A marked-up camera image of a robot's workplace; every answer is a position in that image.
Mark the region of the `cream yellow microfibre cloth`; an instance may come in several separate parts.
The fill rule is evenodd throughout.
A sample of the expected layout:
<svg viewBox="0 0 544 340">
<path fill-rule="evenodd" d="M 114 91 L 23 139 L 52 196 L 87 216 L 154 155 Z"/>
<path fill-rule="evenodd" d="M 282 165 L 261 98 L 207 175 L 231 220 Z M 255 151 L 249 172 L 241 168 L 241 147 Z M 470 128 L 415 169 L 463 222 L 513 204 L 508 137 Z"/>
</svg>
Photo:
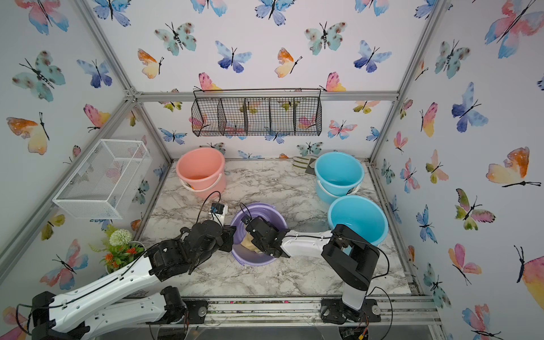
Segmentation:
<svg viewBox="0 0 544 340">
<path fill-rule="evenodd" d="M 252 241 L 254 240 L 253 236 L 252 235 L 249 235 L 249 234 L 246 234 L 244 239 L 242 240 L 241 242 L 241 245 L 245 248 L 245 249 L 248 249 L 249 251 L 251 252 L 254 252 L 254 253 L 257 253 L 257 254 L 261 254 L 262 251 L 252 243 Z"/>
</svg>

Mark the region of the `purple plastic bucket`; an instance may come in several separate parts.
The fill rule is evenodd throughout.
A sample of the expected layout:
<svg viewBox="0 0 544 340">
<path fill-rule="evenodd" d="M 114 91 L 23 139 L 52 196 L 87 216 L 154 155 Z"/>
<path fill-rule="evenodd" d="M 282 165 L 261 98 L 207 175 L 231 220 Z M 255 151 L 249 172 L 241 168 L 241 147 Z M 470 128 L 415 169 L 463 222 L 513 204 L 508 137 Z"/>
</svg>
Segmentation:
<svg viewBox="0 0 544 340">
<path fill-rule="evenodd" d="M 270 222 L 277 229 L 288 229 L 284 217 L 274 206 L 267 203 L 251 203 L 247 207 L 252 218 L 261 217 L 267 222 Z M 230 225 L 236 227 L 231 251 L 232 256 L 234 256 L 242 266 L 265 266 L 273 263 L 276 259 L 272 256 L 253 252 L 242 245 L 242 241 L 247 235 L 246 225 L 242 222 L 242 218 L 245 215 L 249 216 L 246 209 L 240 209 L 231 220 Z"/>
</svg>

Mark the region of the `teal bucket with sticker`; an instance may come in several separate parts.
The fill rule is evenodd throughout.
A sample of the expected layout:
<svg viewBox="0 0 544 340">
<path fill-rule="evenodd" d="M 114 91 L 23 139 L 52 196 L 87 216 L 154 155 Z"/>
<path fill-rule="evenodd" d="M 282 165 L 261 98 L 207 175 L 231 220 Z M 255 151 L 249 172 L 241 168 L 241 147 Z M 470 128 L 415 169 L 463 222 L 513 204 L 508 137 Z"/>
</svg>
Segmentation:
<svg viewBox="0 0 544 340">
<path fill-rule="evenodd" d="M 328 152 L 314 163 L 317 196 L 331 205 L 338 198 L 354 195 L 363 183 L 364 166 L 355 157 L 342 152 Z"/>
</svg>

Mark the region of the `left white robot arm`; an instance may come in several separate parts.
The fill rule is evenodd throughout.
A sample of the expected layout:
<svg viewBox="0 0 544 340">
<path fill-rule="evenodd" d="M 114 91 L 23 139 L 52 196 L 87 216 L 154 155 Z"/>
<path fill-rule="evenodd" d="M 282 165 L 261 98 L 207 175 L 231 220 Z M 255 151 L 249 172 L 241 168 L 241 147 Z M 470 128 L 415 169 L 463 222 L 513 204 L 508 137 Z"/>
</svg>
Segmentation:
<svg viewBox="0 0 544 340">
<path fill-rule="evenodd" d="M 122 269 L 64 294 L 43 292 L 32 300 L 28 321 L 33 339 L 91 339 L 132 324 L 191 323 L 191 308 L 178 288 L 167 286 L 131 302 L 129 295 L 174 276 L 192 274 L 216 251 L 230 252 L 235 226 L 213 220 L 182 228 L 179 236 L 151 246 Z"/>
</svg>

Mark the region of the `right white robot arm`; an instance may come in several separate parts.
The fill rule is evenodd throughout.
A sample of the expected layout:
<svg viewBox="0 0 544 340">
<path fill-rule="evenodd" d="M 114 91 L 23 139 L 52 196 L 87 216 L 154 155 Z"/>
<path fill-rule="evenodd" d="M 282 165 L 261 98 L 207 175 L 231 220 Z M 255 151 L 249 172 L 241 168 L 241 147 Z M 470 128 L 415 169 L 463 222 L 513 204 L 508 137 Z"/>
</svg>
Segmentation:
<svg viewBox="0 0 544 340">
<path fill-rule="evenodd" d="M 344 282 L 344 305 L 352 310 L 363 307 L 381 251 L 351 228 L 338 224 L 327 232 L 296 232 L 247 215 L 242 222 L 252 244 L 268 256 L 324 259 Z"/>
</svg>

